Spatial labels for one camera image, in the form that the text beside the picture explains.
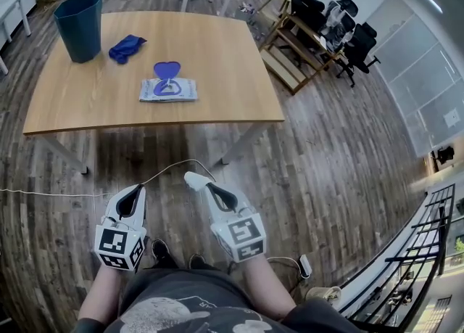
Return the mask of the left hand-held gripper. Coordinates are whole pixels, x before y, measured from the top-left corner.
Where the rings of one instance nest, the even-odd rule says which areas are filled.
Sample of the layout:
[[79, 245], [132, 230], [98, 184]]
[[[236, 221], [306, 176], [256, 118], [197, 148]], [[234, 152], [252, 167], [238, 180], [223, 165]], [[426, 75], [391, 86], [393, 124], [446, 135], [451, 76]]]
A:
[[130, 225], [134, 230], [96, 227], [94, 252], [101, 264], [121, 271], [137, 271], [145, 250], [146, 188], [141, 184], [128, 186], [109, 199], [106, 217]]

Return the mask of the wet wipe pack purple lid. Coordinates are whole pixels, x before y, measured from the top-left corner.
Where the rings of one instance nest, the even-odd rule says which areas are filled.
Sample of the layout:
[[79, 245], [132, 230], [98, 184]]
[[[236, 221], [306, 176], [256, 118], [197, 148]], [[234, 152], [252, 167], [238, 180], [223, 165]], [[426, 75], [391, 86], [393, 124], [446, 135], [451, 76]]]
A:
[[[193, 102], [198, 99], [196, 81], [179, 78], [181, 64], [179, 62], [158, 62], [154, 65], [155, 78], [143, 79], [139, 94], [140, 102]], [[162, 92], [164, 79], [170, 79], [173, 90]]]

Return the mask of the person's left forearm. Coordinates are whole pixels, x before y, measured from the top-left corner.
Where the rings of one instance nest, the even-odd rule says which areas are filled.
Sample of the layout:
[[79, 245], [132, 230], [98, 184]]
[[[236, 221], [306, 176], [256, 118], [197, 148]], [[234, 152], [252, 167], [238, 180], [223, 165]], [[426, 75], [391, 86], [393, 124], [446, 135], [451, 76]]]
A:
[[102, 265], [79, 310], [78, 319], [89, 318], [103, 325], [117, 315], [123, 273]]

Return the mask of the person's left black shoe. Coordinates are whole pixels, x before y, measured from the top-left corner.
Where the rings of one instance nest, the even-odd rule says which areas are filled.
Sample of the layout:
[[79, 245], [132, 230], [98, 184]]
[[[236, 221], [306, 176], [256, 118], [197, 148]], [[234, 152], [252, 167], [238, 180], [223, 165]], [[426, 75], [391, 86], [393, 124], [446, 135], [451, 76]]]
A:
[[167, 244], [161, 239], [155, 239], [152, 242], [152, 255], [154, 258], [153, 268], [177, 269], [178, 264], [170, 254]]

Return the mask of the person's black shoe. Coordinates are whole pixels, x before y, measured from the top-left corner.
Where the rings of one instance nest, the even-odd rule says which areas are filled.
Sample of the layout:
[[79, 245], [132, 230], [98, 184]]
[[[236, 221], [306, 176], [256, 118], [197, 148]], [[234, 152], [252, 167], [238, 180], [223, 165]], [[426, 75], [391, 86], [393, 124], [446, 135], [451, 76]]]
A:
[[220, 269], [211, 266], [206, 262], [204, 257], [200, 254], [193, 254], [188, 262], [188, 269], [191, 270], [207, 270], [207, 271], [220, 271]]
[[177, 269], [178, 264], [170, 254], [167, 244], [161, 239], [155, 239], [152, 242], [152, 255], [154, 258], [153, 268]]

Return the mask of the person's right black shoe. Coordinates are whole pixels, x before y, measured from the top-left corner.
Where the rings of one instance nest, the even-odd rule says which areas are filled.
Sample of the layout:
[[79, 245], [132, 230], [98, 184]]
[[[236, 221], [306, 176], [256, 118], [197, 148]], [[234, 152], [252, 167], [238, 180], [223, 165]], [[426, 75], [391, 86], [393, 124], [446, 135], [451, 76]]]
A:
[[191, 270], [207, 270], [207, 271], [220, 271], [220, 269], [211, 266], [206, 262], [204, 257], [200, 254], [193, 254], [188, 262], [188, 269]]

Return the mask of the white power strip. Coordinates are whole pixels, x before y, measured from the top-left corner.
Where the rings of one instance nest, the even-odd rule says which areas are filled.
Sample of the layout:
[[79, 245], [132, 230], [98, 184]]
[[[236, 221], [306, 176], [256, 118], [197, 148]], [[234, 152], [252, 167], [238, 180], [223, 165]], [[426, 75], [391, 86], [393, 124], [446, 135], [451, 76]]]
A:
[[298, 259], [298, 265], [301, 277], [303, 279], [309, 279], [312, 274], [312, 268], [306, 255], [301, 255]]

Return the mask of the beige round object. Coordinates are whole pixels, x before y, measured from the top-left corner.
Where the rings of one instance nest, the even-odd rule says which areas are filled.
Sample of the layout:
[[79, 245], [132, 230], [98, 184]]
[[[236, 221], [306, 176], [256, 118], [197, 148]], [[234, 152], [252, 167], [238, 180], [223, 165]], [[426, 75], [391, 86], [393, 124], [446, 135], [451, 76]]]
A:
[[340, 287], [313, 287], [309, 289], [305, 296], [305, 300], [317, 297], [324, 299], [331, 305], [337, 305], [341, 300], [341, 288]]

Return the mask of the blue cloth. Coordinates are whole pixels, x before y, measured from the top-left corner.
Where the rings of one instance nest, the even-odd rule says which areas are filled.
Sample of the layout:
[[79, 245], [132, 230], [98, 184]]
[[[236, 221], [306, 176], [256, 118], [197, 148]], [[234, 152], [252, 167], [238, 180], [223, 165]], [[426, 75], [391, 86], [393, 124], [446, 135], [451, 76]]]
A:
[[109, 57], [119, 65], [128, 62], [129, 57], [138, 53], [139, 49], [146, 43], [146, 39], [134, 35], [127, 35], [118, 44], [109, 50]]

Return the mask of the wooden shelf rack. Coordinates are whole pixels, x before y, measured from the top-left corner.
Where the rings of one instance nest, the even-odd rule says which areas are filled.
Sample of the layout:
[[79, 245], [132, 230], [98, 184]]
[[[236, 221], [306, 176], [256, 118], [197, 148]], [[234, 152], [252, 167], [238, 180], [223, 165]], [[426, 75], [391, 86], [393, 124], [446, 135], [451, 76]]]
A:
[[[298, 39], [298, 32], [303, 32], [310, 43], [316, 45], [316, 49], [325, 56], [325, 62], [320, 62], [316, 53]], [[343, 50], [331, 51], [323, 36], [296, 15], [286, 13], [263, 41], [260, 54], [267, 70], [284, 84], [290, 94], [295, 95], [340, 59]]]

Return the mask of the dark teal waste bin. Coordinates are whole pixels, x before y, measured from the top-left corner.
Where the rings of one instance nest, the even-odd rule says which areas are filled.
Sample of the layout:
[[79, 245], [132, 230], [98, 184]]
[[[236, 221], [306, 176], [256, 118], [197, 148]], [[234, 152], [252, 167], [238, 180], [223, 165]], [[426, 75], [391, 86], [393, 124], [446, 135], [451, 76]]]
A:
[[66, 0], [54, 11], [59, 34], [73, 62], [85, 63], [101, 51], [102, 0]]

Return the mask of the pile of small floor clutter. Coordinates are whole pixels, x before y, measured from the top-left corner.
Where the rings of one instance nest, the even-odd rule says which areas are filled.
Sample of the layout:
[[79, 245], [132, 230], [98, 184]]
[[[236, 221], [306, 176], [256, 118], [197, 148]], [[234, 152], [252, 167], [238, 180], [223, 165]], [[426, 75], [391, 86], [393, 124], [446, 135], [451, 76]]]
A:
[[235, 11], [234, 17], [237, 20], [244, 21], [250, 29], [255, 41], [259, 41], [262, 37], [261, 30], [254, 17], [256, 9], [246, 2], [242, 2]]

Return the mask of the small black device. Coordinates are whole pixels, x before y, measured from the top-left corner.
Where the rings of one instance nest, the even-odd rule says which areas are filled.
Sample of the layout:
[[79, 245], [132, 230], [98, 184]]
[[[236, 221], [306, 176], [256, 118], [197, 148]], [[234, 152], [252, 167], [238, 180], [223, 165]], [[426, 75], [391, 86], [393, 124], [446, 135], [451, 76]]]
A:
[[454, 148], [449, 145], [447, 147], [441, 147], [436, 152], [431, 152], [431, 157], [433, 161], [434, 171], [439, 171], [439, 165], [444, 165], [447, 161], [453, 160], [455, 155]]

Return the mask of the frosted glass partition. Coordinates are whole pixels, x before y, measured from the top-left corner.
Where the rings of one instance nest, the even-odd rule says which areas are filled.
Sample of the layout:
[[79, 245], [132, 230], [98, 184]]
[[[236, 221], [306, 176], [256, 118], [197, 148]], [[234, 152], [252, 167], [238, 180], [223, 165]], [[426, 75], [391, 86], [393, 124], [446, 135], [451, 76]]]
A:
[[[464, 79], [436, 36], [403, 0], [384, 0], [368, 18], [378, 34], [370, 53], [421, 157], [464, 133]], [[443, 115], [456, 108], [457, 128]]]

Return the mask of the paper notice on glass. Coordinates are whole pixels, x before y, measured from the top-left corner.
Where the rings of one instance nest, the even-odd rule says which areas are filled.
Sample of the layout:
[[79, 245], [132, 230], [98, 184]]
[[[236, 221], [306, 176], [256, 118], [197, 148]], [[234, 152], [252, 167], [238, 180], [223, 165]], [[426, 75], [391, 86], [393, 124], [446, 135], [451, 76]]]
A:
[[444, 122], [448, 128], [457, 128], [460, 123], [460, 115], [456, 108], [450, 110], [447, 114], [443, 115]]

